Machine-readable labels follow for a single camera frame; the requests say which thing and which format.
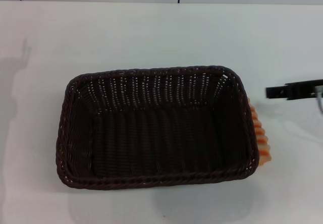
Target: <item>dark brown wicker basket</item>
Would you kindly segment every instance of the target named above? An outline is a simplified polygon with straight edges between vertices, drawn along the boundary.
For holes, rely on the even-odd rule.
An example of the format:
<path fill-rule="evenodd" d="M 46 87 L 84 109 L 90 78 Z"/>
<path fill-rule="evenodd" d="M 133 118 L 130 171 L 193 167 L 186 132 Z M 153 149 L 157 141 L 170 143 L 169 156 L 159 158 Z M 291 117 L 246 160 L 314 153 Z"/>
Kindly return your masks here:
<path fill-rule="evenodd" d="M 230 69 L 117 70 L 67 86 L 56 164 L 69 187 L 218 183 L 258 162 L 247 95 Z"/>

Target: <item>orange plastic item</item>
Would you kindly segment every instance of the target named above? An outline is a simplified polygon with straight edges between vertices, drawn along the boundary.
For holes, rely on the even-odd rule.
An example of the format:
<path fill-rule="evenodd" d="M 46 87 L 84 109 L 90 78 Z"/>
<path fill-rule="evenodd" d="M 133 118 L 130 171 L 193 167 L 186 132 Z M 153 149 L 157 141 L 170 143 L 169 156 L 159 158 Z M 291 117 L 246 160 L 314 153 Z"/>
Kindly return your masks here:
<path fill-rule="evenodd" d="M 257 137 L 257 145 L 259 150 L 259 166 L 262 166 L 265 162 L 268 162 L 272 159 L 270 154 L 271 147 L 268 145 L 268 137 L 265 135 L 265 130 L 261 127 L 262 124 L 258 120 L 258 114 L 255 108 L 250 104 L 249 98 L 248 102 L 251 109 L 254 131 Z"/>

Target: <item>wicker basket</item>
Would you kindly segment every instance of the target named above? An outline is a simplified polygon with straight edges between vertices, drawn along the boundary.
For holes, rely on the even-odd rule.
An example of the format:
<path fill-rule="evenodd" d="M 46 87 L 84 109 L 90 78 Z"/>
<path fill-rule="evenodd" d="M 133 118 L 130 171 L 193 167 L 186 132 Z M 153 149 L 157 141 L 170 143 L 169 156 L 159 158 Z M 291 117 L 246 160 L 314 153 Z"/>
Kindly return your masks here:
<path fill-rule="evenodd" d="M 247 95 L 230 69 L 117 70 L 67 86 L 56 164 L 69 187 L 218 183 L 258 162 Z"/>

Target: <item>basket rim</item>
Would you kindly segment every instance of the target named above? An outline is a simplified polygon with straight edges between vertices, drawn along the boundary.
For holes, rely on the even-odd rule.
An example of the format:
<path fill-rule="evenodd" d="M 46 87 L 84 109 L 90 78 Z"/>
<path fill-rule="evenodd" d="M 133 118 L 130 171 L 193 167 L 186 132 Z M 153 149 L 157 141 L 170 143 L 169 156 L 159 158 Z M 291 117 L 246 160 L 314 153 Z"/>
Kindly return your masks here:
<path fill-rule="evenodd" d="M 163 75 L 194 75 L 194 74 L 203 74 L 203 73 L 214 73 L 214 74 L 222 74 L 226 75 L 234 79 L 237 82 L 236 89 L 242 92 L 242 101 L 244 110 L 249 120 L 248 124 L 251 129 L 254 129 L 252 117 L 251 117 L 251 109 L 248 104 L 247 95 L 244 89 L 244 86 L 241 82 L 240 77 L 233 72 L 231 69 L 223 67 L 223 66 L 189 66 L 189 67 L 172 67 L 172 68 L 153 68 L 153 69 L 129 69 L 129 70 L 113 70 L 113 71 L 105 71 L 98 73 L 88 73 L 82 74 L 74 79 L 72 79 L 66 87 L 65 98 L 62 105 L 62 113 L 59 124 L 58 138 L 56 142 L 56 165 L 57 165 L 57 173 L 64 184 L 73 188 L 86 188 L 86 189 L 98 189 L 96 187 L 104 186 L 104 188 L 99 189 L 110 189 L 108 186 L 113 185 L 113 182 L 124 182 L 124 181 L 135 181 L 133 184 L 141 185 L 144 180 L 153 179 L 153 178 L 176 178 L 176 179 L 186 179 L 187 176 L 190 176 L 190 179 L 195 177 L 196 179 L 211 179 L 213 175 L 222 175 L 225 179 L 229 179 L 231 175 L 238 175 L 239 173 L 245 172 L 246 168 L 248 169 L 249 165 L 239 166 L 237 168 L 229 167 L 225 169 L 215 170 L 212 172 L 189 172 L 189 173 L 178 173 L 178 174 L 167 174 L 167 175 L 153 175 L 153 176 L 141 176 L 141 177 L 118 177 L 118 178 L 99 178 L 99 177 L 77 177 L 71 174 L 70 170 L 66 164 L 66 156 L 61 150 L 61 145 L 67 142 L 67 138 L 69 133 L 66 129 L 68 129 L 69 118 L 71 116 L 71 108 L 73 106 L 73 91 L 82 87 L 82 85 L 87 84 L 91 81 L 95 81 L 99 78 L 119 78 L 119 77 L 141 77 L 141 76 L 163 76 Z M 259 154 L 258 148 L 256 144 L 256 136 L 255 132 L 249 131 L 250 140 L 251 140 L 251 153 L 252 156 L 251 161 L 254 159 L 254 162 L 250 164 L 253 165 L 253 168 L 249 170 L 249 173 L 245 175 L 243 178 L 246 178 L 252 175 L 259 164 Z M 158 184 L 159 181 L 155 181 L 153 186 L 162 186 Z"/>

